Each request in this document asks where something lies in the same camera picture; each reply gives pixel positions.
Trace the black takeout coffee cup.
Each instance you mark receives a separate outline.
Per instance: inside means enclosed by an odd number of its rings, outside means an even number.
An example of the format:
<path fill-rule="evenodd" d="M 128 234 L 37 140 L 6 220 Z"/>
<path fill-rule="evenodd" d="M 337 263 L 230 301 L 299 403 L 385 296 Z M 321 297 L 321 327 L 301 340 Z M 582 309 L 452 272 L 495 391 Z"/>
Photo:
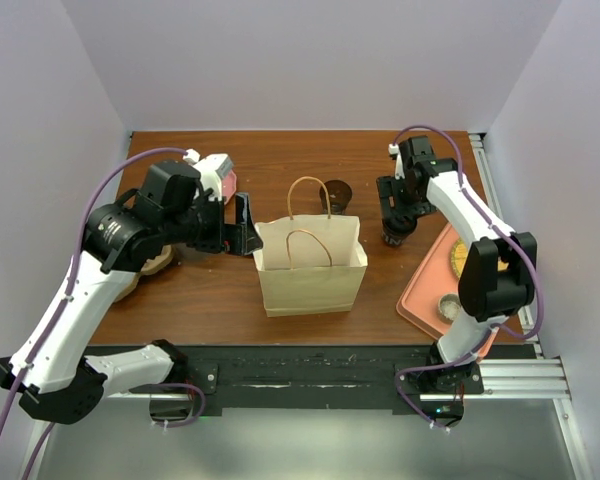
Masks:
<path fill-rule="evenodd" d="M 390 247 L 399 247 L 417 228 L 417 220 L 409 216 L 389 215 L 382 219 L 382 239 Z"/>

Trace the yellow paper bag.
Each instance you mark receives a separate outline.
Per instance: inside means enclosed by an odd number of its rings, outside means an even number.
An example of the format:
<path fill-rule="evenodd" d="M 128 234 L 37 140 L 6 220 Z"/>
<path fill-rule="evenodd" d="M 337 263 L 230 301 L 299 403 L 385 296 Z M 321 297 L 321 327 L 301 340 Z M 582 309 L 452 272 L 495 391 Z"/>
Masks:
<path fill-rule="evenodd" d="M 255 224 L 263 247 L 253 253 L 266 315 L 348 312 L 368 266 L 357 216 L 295 214 L 287 192 L 287 215 Z"/>

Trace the brown pulp cup carrier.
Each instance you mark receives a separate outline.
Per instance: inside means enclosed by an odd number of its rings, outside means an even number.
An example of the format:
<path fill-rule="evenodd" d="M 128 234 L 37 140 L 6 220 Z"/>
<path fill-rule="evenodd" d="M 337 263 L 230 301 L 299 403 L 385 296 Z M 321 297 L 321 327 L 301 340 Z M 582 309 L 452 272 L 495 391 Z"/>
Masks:
<path fill-rule="evenodd" d="M 159 255 L 145 262 L 141 270 L 134 275 L 131 283 L 118 294 L 114 302 L 117 303 L 129 296 L 137 288 L 142 277 L 153 276 L 166 269 L 172 263 L 174 257 L 174 248 L 171 245 L 164 246 Z"/>

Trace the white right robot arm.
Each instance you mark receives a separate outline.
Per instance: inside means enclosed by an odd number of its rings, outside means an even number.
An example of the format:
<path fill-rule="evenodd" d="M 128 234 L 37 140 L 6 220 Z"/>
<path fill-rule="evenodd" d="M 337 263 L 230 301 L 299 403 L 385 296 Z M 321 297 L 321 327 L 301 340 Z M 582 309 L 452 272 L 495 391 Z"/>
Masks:
<path fill-rule="evenodd" d="M 461 153 L 437 157 L 426 135 L 396 137 L 388 153 L 395 170 L 376 181 L 385 243 L 401 245 L 420 218 L 439 212 L 468 249 L 458 282 L 459 316 L 437 340 L 425 369 L 428 386 L 446 393 L 461 380 L 459 366 L 477 359 L 493 330 L 541 301 L 537 241 L 488 208 L 467 179 Z"/>

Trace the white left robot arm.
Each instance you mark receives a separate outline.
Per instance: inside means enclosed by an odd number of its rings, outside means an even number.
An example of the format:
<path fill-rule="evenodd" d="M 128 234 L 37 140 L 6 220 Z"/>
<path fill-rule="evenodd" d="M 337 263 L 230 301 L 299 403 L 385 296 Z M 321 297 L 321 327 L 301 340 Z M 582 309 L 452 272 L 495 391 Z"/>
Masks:
<path fill-rule="evenodd" d="M 88 208 L 67 277 L 27 342 L 0 358 L 0 387 L 15 387 L 31 418 L 71 425 L 100 400 L 145 385 L 176 392 L 189 374 L 187 356 L 166 340 L 121 354 L 93 356 L 86 346 L 115 300 L 168 245 L 248 256 L 263 246 L 249 196 L 234 195 L 236 221 L 225 220 L 225 153 L 153 164 L 138 188 Z"/>

